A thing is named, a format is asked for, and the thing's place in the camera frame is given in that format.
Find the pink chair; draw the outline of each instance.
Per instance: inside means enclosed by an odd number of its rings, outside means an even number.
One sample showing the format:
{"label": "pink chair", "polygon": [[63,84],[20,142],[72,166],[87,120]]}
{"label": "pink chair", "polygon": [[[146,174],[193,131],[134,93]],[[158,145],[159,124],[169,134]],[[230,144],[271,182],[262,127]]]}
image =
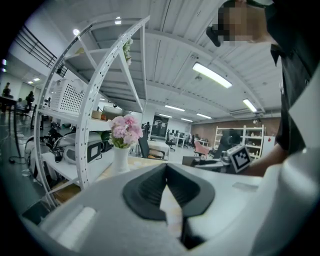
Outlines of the pink chair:
{"label": "pink chair", "polygon": [[201,157],[202,155],[205,155],[205,157],[207,157],[207,155],[209,154],[209,149],[208,148],[206,148],[203,145],[201,145],[198,140],[194,141],[194,145],[195,145],[195,150],[194,150],[194,155],[195,156],[198,154],[199,157]]}

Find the balcony railing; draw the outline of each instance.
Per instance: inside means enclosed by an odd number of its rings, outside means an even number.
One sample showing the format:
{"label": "balcony railing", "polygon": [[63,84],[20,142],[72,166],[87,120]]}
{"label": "balcony railing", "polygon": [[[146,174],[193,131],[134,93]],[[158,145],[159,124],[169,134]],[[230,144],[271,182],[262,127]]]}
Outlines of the balcony railing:
{"label": "balcony railing", "polygon": [[[25,25],[21,28],[14,40],[30,55],[42,62],[49,69],[55,64],[57,57],[45,47]],[[55,72],[59,76],[64,77],[67,70],[68,69],[61,64]]]}

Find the white shelving unit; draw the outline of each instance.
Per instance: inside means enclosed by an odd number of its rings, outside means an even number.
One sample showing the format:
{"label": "white shelving unit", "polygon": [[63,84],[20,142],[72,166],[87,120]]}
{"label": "white shelving unit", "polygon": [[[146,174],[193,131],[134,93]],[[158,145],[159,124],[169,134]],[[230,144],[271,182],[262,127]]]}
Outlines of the white shelving unit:
{"label": "white shelving unit", "polygon": [[[265,127],[264,125],[262,125],[262,127],[246,127],[246,125],[244,125],[242,128],[219,128],[216,127],[215,130],[215,139],[214,139],[214,149],[217,149],[219,147],[220,144],[220,139],[222,136],[222,132],[225,130],[242,130],[242,143],[245,144],[246,140],[253,140],[252,143],[254,143],[255,145],[252,144],[246,144],[246,146],[250,149],[257,149],[258,150],[258,154],[251,152],[250,156],[254,159],[258,159],[261,157],[261,153],[262,153],[262,147],[263,147],[263,141],[264,141],[264,135],[265,135]],[[257,136],[252,136],[251,134],[247,135],[247,133],[252,132],[253,134],[256,133],[261,133],[261,135],[257,135]]]}
{"label": "white shelving unit", "polygon": [[[102,153],[102,159],[95,159],[93,162],[87,163],[87,159],[83,157],[87,155],[89,132],[110,130],[107,121],[91,118],[91,113],[95,110],[93,106],[98,93],[117,104],[123,110],[143,112],[140,99],[145,100],[147,98],[145,24],[149,19],[149,16],[143,19],[132,19],[130,24],[126,20],[123,25],[115,25],[114,20],[91,24],[74,37],[52,67],[41,91],[34,124],[36,166],[46,191],[46,196],[52,205],[58,205],[52,195],[54,191],[72,183],[79,185],[82,190],[87,188],[113,161],[112,149]],[[101,39],[100,42],[96,42],[100,49],[88,50],[82,41],[81,37],[89,31],[90,34],[94,34],[92,38],[99,37]],[[132,64],[128,67],[123,46],[131,38],[134,41],[130,48],[132,51],[130,52]],[[84,52],[65,58],[66,53],[76,42],[81,43]],[[87,83],[87,89],[78,115],[61,113],[44,106],[45,95],[50,88],[53,75],[62,62],[75,75]],[[50,152],[41,153],[40,123],[42,114],[76,126],[76,164],[68,164],[64,159],[56,163],[54,154]],[[45,178],[44,162],[65,177],[68,182],[54,191],[51,190]]]}

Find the vase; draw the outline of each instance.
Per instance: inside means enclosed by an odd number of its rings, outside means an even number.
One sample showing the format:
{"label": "vase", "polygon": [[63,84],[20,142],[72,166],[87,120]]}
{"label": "vase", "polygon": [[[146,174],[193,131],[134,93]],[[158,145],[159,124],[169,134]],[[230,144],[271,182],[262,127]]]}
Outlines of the vase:
{"label": "vase", "polygon": [[129,148],[119,148],[114,146],[114,157],[112,163],[112,171],[114,174],[121,174],[125,172],[129,172],[129,164],[128,164],[128,155],[130,151]]}

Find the brown wall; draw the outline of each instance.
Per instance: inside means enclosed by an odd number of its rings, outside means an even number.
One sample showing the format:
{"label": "brown wall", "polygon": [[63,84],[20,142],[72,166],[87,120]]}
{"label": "brown wall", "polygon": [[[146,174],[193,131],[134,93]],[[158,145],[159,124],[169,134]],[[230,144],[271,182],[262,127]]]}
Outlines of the brown wall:
{"label": "brown wall", "polygon": [[201,138],[208,139],[210,146],[214,145],[216,137],[217,126],[219,128],[242,128],[247,127],[261,127],[265,126],[266,136],[276,136],[279,128],[280,118],[261,118],[259,124],[253,124],[253,120],[239,120],[239,121],[228,121],[228,122],[215,122],[206,124],[193,124],[191,126],[191,134],[199,134]]}

